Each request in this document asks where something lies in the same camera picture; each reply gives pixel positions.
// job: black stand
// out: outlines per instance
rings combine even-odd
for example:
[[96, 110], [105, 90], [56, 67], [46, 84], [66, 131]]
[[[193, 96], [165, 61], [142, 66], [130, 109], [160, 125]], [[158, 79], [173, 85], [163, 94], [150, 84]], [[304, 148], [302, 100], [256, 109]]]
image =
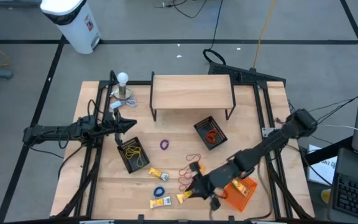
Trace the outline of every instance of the black stand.
[[305, 155], [306, 162], [305, 159], [302, 157], [303, 167], [308, 167], [307, 164], [312, 166], [313, 164], [338, 156], [338, 152], [340, 148], [353, 150], [352, 141], [353, 141], [353, 136], [345, 138], [330, 146], [324, 147], [320, 150]]

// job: black cable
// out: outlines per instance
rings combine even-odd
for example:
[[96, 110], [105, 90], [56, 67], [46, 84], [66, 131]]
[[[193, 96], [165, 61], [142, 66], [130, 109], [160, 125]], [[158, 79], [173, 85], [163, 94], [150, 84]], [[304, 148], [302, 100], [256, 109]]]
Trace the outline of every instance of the black cable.
[[99, 106], [96, 106], [95, 101], [92, 100], [92, 99], [90, 99], [90, 100], [88, 101], [88, 106], [87, 106], [87, 108], [86, 108], [86, 112], [88, 113], [88, 116], [91, 116], [91, 113], [90, 113], [91, 103], [93, 103], [94, 107], [96, 108], [96, 110], [97, 110], [99, 113], [103, 114], [103, 112], [99, 110]]
[[203, 50], [203, 55], [204, 55], [204, 58], [205, 58], [209, 63], [212, 63], [212, 62], [214, 62], [214, 61], [212, 61], [212, 60], [206, 55], [207, 52], [210, 52], [210, 53], [212, 53], [213, 55], [215, 55], [218, 59], [220, 59], [220, 61], [222, 61], [222, 64], [223, 64], [223, 65], [226, 65], [226, 61], [225, 61], [225, 59], [223, 58], [223, 56], [220, 55], [219, 53], [217, 53], [216, 51], [212, 50], [212, 47], [214, 46], [214, 43], [215, 43], [215, 36], [216, 36], [216, 31], [217, 31], [217, 29], [218, 29], [219, 18], [221, 17], [222, 5], [223, 5], [223, 0], [221, 0], [221, 4], [220, 4], [220, 6], [219, 6], [218, 18], [216, 19], [216, 25], [215, 25], [215, 30], [214, 30], [214, 37], [213, 37], [213, 39], [212, 39], [212, 44], [211, 44], [210, 48]]
[[223, 5], [223, 0], [221, 0], [221, 4], [219, 5], [218, 18], [216, 19], [214, 37], [212, 38], [212, 44], [211, 44], [211, 47], [209, 48], [210, 50], [212, 49], [212, 47], [214, 46], [214, 43], [215, 43], [216, 31], [218, 29], [219, 18], [221, 17], [222, 5]]
[[316, 108], [316, 109], [313, 109], [313, 110], [308, 110], [309, 113], [312, 112], [312, 111], [316, 111], [316, 110], [320, 110], [320, 109], [324, 109], [324, 108], [327, 108], [327, 107], [330, 107], [330, 106], [334, 106], [334, 105], [337, 105], [337, 104], [340, 104], [340, 103], [343, 103], [345, 101], [351, 101], [352, 99], [347, 99], [347, 100], [342, 100], [342, 101], [339, 101], [337, 103], [331, 103], [330, 105], [327, 105], [327, 106], [322, 106], [322, 107], [319, 107], [319, 108]]
[[320, 117], [319, 119], [317, 119], [317, 122], [318, 122], [319, 124], [321, 124], [323, 121], [325, 121], [325, 120], [326, 120], [327, 118], [329, 118], [331, 115], [333, 115], [335, 112], [339, 111], [342, 107], [344, 107], [344, 106], [346, 106], [347, 104], [353, 102], [353, 101], [354, 101], [355, 99], [357, 99], [357, 98], [358, 98], [358, 96], [355, 97], [355, 98], [350, 99], [348, 102], [346, 102], [346, 103], [344, 103], [344, 104], [342, 104], [342, 105], [339, 105], [337, 108], [335, 108], [335, 109], [332, 110], [331, 112], [329, 112], [329, 113], [325, 114], [324, 116]]
[[292, 105], [290, 100], [287, 100], [287, 101], [288, 101], [288, 105], [289, 105], [289, 108], [290, 108], [290, 112], [292, 113], [292, 111], [295, 111], [295, 107]]
[[39, 149], [34, 149], [34, 148], [31, 147], [31, 146], [27, 146], [27, 147], [29, 147], [30, 149], [32, 149], [32, 150], [34, 150], [34, 151], [36, 151], [36, 152], [42, 152], [42, 153], [46, 153], [46, 154], [51, 154], [51, 155], [53, 155], [53, 156], [56, 156], [56, 157], [59, 157], [59, 158], [63, 159], [62, 156], [59, 156], [58, 154], [55, 154], [55, 153], [53, 153], [53, 152], [47, 152], [47, 151], [43, 151], [43, 150], [39, 150]]
[[276, 156], [275, 156], [273, 159], [271, 159], [270, 161], [272, 162], [273, 160], [277, 159], [277, 156], [278, 156], [278, 155], [276, 155]]
[[198, 16], [198, 14], [201, 12], [201, 10], [204, 8], [206, 0], [204, 0], [203, 5], [200, 7], [199, 11], [197, 12], [197, 14], [195, 14], [194, 16], [189, 16], [188, 14], [182, 12], [180, 9], [177, 8], [177, 6], [184, 4], [185, 2], [187, 2], [187, 0], [184, 0], [183, 2], [179, 3], [179, 4], [175, 4], [177, 0], [173, 0], [172, 4], [167, 6], [167, 7], [174, 7], [178, 12], [182, 13], [184, 16], [188, 17], [188, 18], [196, 18]]
[[313, 172], [315, 172], [316, 175], [319, 176], [319, 177], [320, 177], [324, 182], [326, 182], [330, 187], [333, 186], [330, 182], [328, 182], [326, 179], [324, 179], [324, 177], [322, 177], [322, 176], [309, 164], [309, 162], [308, 162], [308, 161], [306, 160], [306, 158], [305, 158], [305, 155], [304, 155], [299, 149], [297, 149], [297, 148], [295, 148], [295, 147], [293, 147], [293, 146], [291, 146], [291, 145], [288, 145], [288, 144], [287, 144], [287, 146], [290, 146], [291, 148], [293, 148], [293, 149], [299, 151], [300, 154], [301, 154], [301, 157], [303, 158], [303, 160], [304, 160], [304, 162], [305, 162], [305, 164], [306, 164], [308, 167], [310, 167], [310, 168], [313, 170]]
[[259, 216], [259, 217], [247, 218], [247, 219], [244, 220], [244, 223], [249, 223], [252, 220], [261, 220], [261, 219], [264, 219], [264, 218], [268, 218], [273, 212], [273, 205], [272, 205], [272, 201], [270, 200], [269, 190], [267, 190], [267, 187], [265, 185], [265, 182], [263, 181], [262, 175], [260, 174], [260, 161], [259, 161], [258, 166], [257, 166], [257, 173], [258, 173], [258, 179], [260, 180], [260, 183], [262, 184], [262, 187], [264, 188], [264, 190], [266, 192], [266, 195], [267, 195], [267, 198], [268, 198], [269, 212], [266, 215], [262, 215], [262, 216]]
[[[69, 126], [66, 126], [66, 128], [60, 133], [59, 135], [59, 140], [57, 142], [58, 146], [60, 149], [65, 149], [68, 145], [68, 142], [70, 141], [70, 133], [67, 131], [68, 128], [70, 128], [71, 126], [73, 126], [76, 123], [72, 123]], [[67, 138], [66, 138], [66, 144], [64, 146], [62, 146], [62, 137], [63, 137], [63, 133], [67, 134]]]
[[315, 138], [315, 139], [317, 139], [317, 140], [320, 140], [320, 141], [323, 141], [323, 142], [326, 142], [326, 143], [328, 143], [328, 144], [334, 144], [334, 143], [332, 143], [332, 142], [329, 142], [329, 141], [327, 141], [327, 140], [324, 140], [324, 139], [321, 139], [321, 138], [317, 138], [316, 136], [314, 136], [314, 135], [310, 135], [311, 137], [313, 137], [313, 138]]
[[60, 172], [62, 171], [62, 168], [63, 166], [65, 165], [65, 163], [71, 158], [73, 157], [78, 151], [80, 151], [80, 149], [82, 149], [84, 146], [81, 145], [77, 150], [75, 150], [71, 155], [69, 155], [63, 162], [62, 164], [60, 165], [59, 167], [59, 171], [58, 171], [58, 174], [57, 174], [57, 179], [59, 180], [59, 177], [60, 177]]

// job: power cord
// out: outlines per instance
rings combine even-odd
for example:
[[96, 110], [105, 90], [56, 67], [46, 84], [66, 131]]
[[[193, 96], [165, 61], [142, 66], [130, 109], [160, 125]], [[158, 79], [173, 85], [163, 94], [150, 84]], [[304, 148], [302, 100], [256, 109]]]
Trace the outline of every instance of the power cord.
[[264, 26], [262, 28], [262, 31], [260, 32], [260, 35], [259, 35], [258, 46], [256, 48], [256, 53], [255, 53], [254, 65], [252, 66], [252, 68], [254, 70], [255, 70], [256, 62], [258, 61], [258, 53], [259, 53], [259, 49], [260, 49], [260, 42], [262, 41], [262, 36], [264, 35], [266, 25], [267, 25], [267, 23], [269, 21], [270, 15], [272, 14], [272, 11], [273, 11], [273, 8], [274, 8], [275, 4], [276, 4], [276, 0], [273, 0], [272, 4], [270, 5], [270, 9], [268, 10], [268, 14], [267, 14], [267, 17], [266, 17], [265, 24], [264, 24]]
[[183, 14], [184, 16], [188, 17], [188, 18], [196, 18], [198, 16], [198, 14], [201, 12], [201, 10], [204, 8], [205, 4], [206, 4], [206, 0], [204, 0], [203, 5], [200, 7], [200, 9], [198, 10], [198, 12], [194, 15], [194, 16], [189, 16], [188, 14], [184, 13], [183, 11], [181, 11], [179, 8], [177, 8], [177, 6], [180, 6], [181, 4], [184, 4], [187, 2], [187, 0], [182, 1], [181, 3], [176, 4], [177, 0], [173, 0], [171, 4], [165, 4], [165, 2], [155, 2], [153, 4], [153, 7], [156, 8], [166, 8], [166, 7], [174, 7], [178, 12], [180, 12], [181, 14]]
[[214, 43], [215, 43], [216, 31], [217, 31], [217, 29], [218, 29], [218, 24], [219, 24], [219, 18], [221, 17], [222, 5], [223, 5], [223, 0], [221, 0], [221, 4], [219, 5], [218, 18], [216, 19], [216, 25], [215, 25], [215, 30], [214, 30], [214, 37], [213, 37], [213, 39], [212, 39], [212, 44], [211, 44], [210, 48], [203, 50], [203, 55], [204, 55], [204, 58], [205, 58], [209, 63], [212, 63], [212, 62], [214, 62], [214, 61], [212, 61], [212, 60], [206, 55], [207, 52], [212, 53], [212, 54], [215, 55], [218, 59], [220, 59], [220, 61], [222, 61], [222, 64], [223, 64], [223, 65], [226, 65], [226, 61], [224, 60], [223, 56], [220, 55], [219, 53], [217, 53], [216, 51], [212, 50], [212, 47], [214, 46]]
[[330, 125], [330, 124], [320, 124], [319, 126], [326, 126], [326, 127], [337, 127], [337, 128], [350, 128], [358, 131], [358, 128], [346, 126], [346, 125]]
[[348, 99], [348, 100], [342, 100], [342, 101], [339, 101], [339, 102], [337, 102], [337, 103], [331, 103], [330, 105], [322, 106], [322, 107], [319, 107], [319, 108], [316, 108], [316, 109], [313, 109], [313, 110], [308, 110], [308, 111], [309, 111], [309, 113], [310, 113], [310, 112], [313, 112], [313, 111], [316, 111], [316, 110], [324, 109], [324, 108], [327, 108], [327, 107], [330, 107], [330, 106], [334, 106], [334, 105], [343, 103], [343, 102], [345, 102], [345, 101], [351, 101], [351, 100], [353, 100], [353, 98]]
[[331, 115], [333, 115], [335, 112], [339, 111], [342, 107], [346, 106], [347, 104], [353, 102], [355, 99], [357, 99], [358, 96], [350, 99], [348, 102], [339, 105], [337, 108], [333, 109], [331, 112], [325, 114], [324, 116], [320, 117], [319, 119], [317, 119], [318, 124], [321, 124], [323, 121], [325, 121], [327, 118], [329, 118]]
[[295, 107], [292, 105], [291, 101], [290, 100], [287, 100], [288, 101], [288, 105], [290, 107], [290, 112], [292, 113], [292, 111], [295, 111]]
[[332, 143], [332, 142], [329, 142], [329, 141], [327, 141], [327, 140], [324, 140], [324, 139], [321, 139], [321, 138], [317, 138], [316, 136], [314, 136], [314, 135], [310, 135], [312, 138], [315, 138], [315, 139], [317, 139], [317, 140], [319, 140], [319, 141], [323, 141], [323, 142], [326, 142], [326, 143], [328, 143], [328, 144], [334, 144], [334, 143]]
[[[58, 130], [46, 131], [46, 132], [44, 132], [43, 134], [53, 133], [53, 132], [56, 132], [56, 131], [58, 131]], [[56, 156], [56, 157], [59, 157], [59, 158], [63, 159], [62, 156], [59, 156], [58, 154], [55, 154], [55, 153], [53, 153], [53, 152], [48, 152], [48, 151], [43, 151], [43, 150], [39, 150], [39, 149], [34, 149], [34, 148], [32, 147], [33, 143], [36, 142], [36, 140], [38, 140], [38, 138], [40, 138], [43, 134], [38, 135], [30, 144], [26, 144], [26, 146], [27, 146], [29, 149], [34, 150], [34, 151], [36, 151], [36, 152], [51, 154], [51, 155], [53, 155], [53, 156]]]
[[204, 0], [204, 3], [203, 3], [203, 5], [200, 7], [199, 11], [198, 11], [194, 16], [189, 16], [188, 14], [182, 12], [181, 10], [179, 10], [179, 9], [177, 8], [177, 6], [179, 6], [179, 5], [181, 5], [181, 4], [184, 4], [185, 2], [187, 2], [187, 0], [184, 0], [183, 2], [181, 2], [181, 3], [179, 3], [179, 4], [175, 4], [175, 1], [177, 1], [177, 0], [173, 0], [173, 1], [172, 1], [172, 3], [173, 3], [172, 6], [173, 6], [178, 12], [180, 12], [181, 14], [183, 14], [184, 16], [186, 16], [186, 17], [188, 17], [188, 18], [196, 18], [196, 17], [198, 16], [198, 14], [201, 12], [201, 10], [204, 8], [205, 3], [206, 3], [206, 0]]
[[59, 167], [59, 171], [58, 171], [58, 173], [57, 173], [57, 179], [58, 179], [58, 180], [59, 180], [59, 178], [60, 178], [60, 172], [62, 171], [62, 168], [63, 168], [63, 166], [66, 164], [66, 162], [67, 162], [71, 157], [73, 157], [77, 152], [79, 152], [83, 147], [84, 147], [84, 145], [81, 144], [81, 146], [80, 146], [77, 150], [75, 150], [71, 155], [69, 155], [69, 156], [62, 162], [62, 164], [61, 164], [60, 167]]
[[55, 154], [55, 153], [53, 153], [53, 152], [48, 152], [48, 151], [43, 151], [43, 150], [39, 150], [39, 149], [34, 149], [34, 148], [31, 147], [31, 146], [28, 146], [28, 147], [29, 147], [30, 149], [36, 151], [36, 152], [42, 152], [42, 153], [46, 153], [46, 154], [51, 154], [51, 155], [53, 155], [53, 156], [56, 156], [56, 157], [59, 157], [59, 158], [63, 159], [62, 156], [59, 156], [58, 154]]
[[258, 166], [257, 166], [257, 173], [258, 173], [258, 179], [260, 180], [260, 183], [262, 184], [262, 187], [264, 188], [265, 193], [266, 193], [267, 198], [268, 198], [269, 212], [266, 215], [262, 215], [262, 216], [259, 216], [259, 217], [247, 218], [247, 219], [244, 220], [245, 223], [250, 222], [252, 220], [261, 220], [261, 219], [264, 219], [264, 218], [268, 218], [273, 212], [273, 205], [272, 205], [272, 201], [270, 199], [269, 190], [267, 189], [266, 184], [265, 184], [265, 182], [264, 182], [264, 180], [262, 178], [262, 175], [260, 174], [260, 161], [259, 161]]

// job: black tray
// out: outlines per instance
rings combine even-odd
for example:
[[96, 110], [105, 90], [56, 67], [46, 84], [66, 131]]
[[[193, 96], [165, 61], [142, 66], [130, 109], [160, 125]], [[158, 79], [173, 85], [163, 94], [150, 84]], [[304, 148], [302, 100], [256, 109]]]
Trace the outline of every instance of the black tray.
[[[204, 120], [200, 121], [199, 123], [195, 124], [194, 128], [196, 129], [197, 133], [200, 135], [201, 139], [203, 140], [204, 144], [209, 150], [212, 150], [216, 146], [227, 141], [227, 137], [224, 135], [222, 129], [218, 126], [218, 124], [216, 123], [216, 121], [212, 116], [209, 116]], [[218, 132], [218, 134], [215, 137], [216, 144], [211, 144], [205, 140], [208, 131], [213, 129], [215, 129]]]
[[[140, 147], [140, 153], [142, 154], [142, 161], [144, 163], [144, 165], [142, 167], [137, 166], [137, 156], [134, 156], [132, 159], [127, 159], [125, 157], [125, 150], [129, 147], [129, 146], [136, 146], [136, 147]], [[147, 164], [150, 163], [149, 158], [146, 155], [146, 152], [144, 151], [139, 139], [137, 137], [134, 137], [126, 142], [124, 142], [124, 144], [122, 144], [121, 146], [118, 146], [118, 152], [122, 158], [122, 161], [124, 161], [125, 166], [127, 167], [128, 173], [133, 173], [143, 167], [145, 167]]]

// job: metal clamp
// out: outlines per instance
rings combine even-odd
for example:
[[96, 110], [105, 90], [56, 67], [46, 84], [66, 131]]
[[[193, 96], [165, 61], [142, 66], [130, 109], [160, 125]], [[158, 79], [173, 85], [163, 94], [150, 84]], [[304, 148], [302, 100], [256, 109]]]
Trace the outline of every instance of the metal clamp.
[[262, 128], [262, 136], [266, 138], [272, 131], [277, 129], [278, 128]]

